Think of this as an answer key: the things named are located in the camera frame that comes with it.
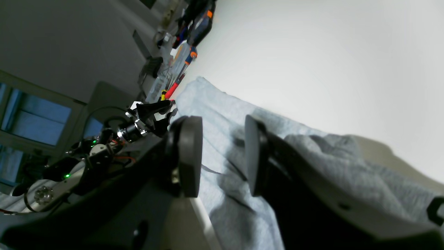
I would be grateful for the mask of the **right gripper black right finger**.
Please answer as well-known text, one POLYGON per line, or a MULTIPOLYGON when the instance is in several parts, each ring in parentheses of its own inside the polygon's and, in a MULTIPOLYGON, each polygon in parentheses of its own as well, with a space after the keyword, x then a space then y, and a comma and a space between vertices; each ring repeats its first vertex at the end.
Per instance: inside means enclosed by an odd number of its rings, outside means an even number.
POLYGON ((442 250, 436 226, 389 215, 329 181, 301 150, 245 118, 249 189, 273 209, 287 250, 442 250))

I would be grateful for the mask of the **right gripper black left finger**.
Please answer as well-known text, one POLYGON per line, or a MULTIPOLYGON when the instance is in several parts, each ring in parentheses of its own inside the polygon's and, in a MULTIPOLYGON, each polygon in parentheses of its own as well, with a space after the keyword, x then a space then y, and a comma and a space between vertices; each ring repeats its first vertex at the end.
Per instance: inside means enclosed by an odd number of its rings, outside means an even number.
POLYGON ((116 179, 89 182, 79 201, 40 215, 1 215, 1 243, 13 250, 158 249, 173 199, 198 196, 202 147, 202 118, 183 116, 116 179))

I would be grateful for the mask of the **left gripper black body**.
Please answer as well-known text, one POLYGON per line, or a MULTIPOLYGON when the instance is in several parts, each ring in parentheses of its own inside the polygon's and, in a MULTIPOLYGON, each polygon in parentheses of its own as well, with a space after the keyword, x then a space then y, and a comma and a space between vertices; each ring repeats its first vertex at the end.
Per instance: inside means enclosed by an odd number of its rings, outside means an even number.
POLYGON ((163 137, 170 125, 173 116, 171 108, 176 102, 170 100, 159 101, 152 104, 133 102, 126 110, 126 116, 130 122, 126 126, 127 138, 142 138, 148 134, 163 137))

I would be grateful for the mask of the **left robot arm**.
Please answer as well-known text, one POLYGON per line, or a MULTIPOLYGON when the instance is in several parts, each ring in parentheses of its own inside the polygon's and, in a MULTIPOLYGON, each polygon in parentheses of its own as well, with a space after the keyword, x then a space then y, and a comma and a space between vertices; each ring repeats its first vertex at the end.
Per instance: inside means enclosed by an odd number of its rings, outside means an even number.
POLYGON ((2 212, 14 215, 48 211, 62 204, 64 196, 85 194, 125 173, 136 163, 129 145, 148 135, 165 135, 175 105, 174 100, 153 104, 135 101, 126 109, 125 117, 107 118, 97 133, 81 138, 57 162, 25 163, 26 179, 1 198, 7 205, 2 212))

